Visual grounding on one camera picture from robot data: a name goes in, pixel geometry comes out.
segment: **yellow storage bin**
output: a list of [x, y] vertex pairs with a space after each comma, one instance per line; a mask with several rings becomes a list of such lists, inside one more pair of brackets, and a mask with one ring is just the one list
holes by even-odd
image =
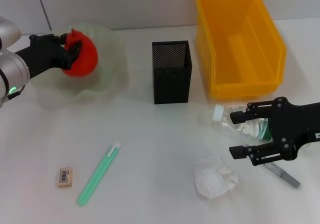
[[283, 81], [286, 46], [262, 0], [196, 0], [196, 42], [210, 95], [266, 95]]

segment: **plastic water bottle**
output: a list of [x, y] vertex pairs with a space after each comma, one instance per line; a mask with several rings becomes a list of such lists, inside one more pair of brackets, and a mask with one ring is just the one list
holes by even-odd
[[233, 124], [230, 113], [246, 111], [245, 105], [233, 106], [230, 108], [226, 108], [223, 105], [215, 105], [213, 120], [215, 122], [220, 122], [220, 125], [224, 129], [233, 129], [239, 133], [243, 133], [247, 136], [251, 136], [253, 138], [271, 141], [272, 136], [269, 130], [268, 119], [267, 118], [257, 118], [254, 120], [248, 120], [244, 123]]

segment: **crumpled paper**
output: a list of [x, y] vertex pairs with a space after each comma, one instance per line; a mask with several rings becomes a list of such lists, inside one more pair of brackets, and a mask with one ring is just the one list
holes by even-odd
[[222, 196], [239, 182], [238, 176], [215, 155], [197, 164], [194, 179], [197, 192], [208, 199]]

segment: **white table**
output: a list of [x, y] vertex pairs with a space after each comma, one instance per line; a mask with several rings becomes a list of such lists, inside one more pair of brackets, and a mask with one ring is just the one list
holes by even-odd
[[[320, 18], [275, 23], [288, 49], [285, 78], [260, 100], [320, 102]], [[112, 96], [49, 109], [44, 104], [50, 99], [40, 102], [28, 84], [0, 109], [0, 223], [320, 223], [320, 145], [301, 150], [294, 161], [277, 162], [302, 183], [299, 189], [249, 159], [233, 160], [229, 147], [238, 143], [208, 121], [216, 101], [206, 98], [195, 26], [116, 33], [126, 42], [129, 80]], [[189, 102], [154, 105], [151, 43], [177, 40], [188, 40], [191, 50]], [[10, 50], [28, 44], [23, 36]], [[122, 145], [117, 157], [88, 204], [78, 206], [77, 197], [115, 140]], [[210, 153], [221, 156], [240, 183], [205, 200], [194, 189], [194, 170]], [[73, 167], [73, 186], [58, 189], [63, 167]]]

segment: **eraser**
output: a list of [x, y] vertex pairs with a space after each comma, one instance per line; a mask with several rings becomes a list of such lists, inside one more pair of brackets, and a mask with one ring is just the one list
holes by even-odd
[[71, 167], [61, 168], [59, 172], [59, 188], [72, 187], [73, 171]]

